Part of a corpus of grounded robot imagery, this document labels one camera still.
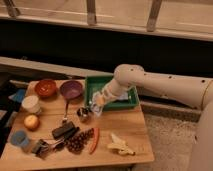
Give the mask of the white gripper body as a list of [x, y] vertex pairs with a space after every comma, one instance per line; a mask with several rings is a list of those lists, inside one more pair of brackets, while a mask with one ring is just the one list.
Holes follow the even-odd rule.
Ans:
[[102, 89], [106, 101], [114, 101], [128, 91], [126, 86], [121, 85], [115, 79], [108, 82]]

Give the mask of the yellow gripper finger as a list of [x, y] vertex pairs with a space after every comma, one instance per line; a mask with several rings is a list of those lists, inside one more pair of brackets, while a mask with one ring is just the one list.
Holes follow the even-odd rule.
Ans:
[[96, 103], [97, 104], [104, 104], [104, 97], [100, 92], [97, 92], [96, 94]]
[[109, 103], [109, 101], [105, 98], [104, 95], [99, 96], [99, 99], [98, 99], [98, 105], [99, 106], [105, 106], [108, 103]]

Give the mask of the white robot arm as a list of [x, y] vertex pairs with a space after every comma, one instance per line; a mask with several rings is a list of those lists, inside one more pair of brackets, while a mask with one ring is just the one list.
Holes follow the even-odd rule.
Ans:
[[93, 102], [103, 109], [133, 86], [202, 111], [188, 171], [213, 171], [213, 78], [150, 73], [139, 65], [121, 64], [113, 79], [93, 95]]

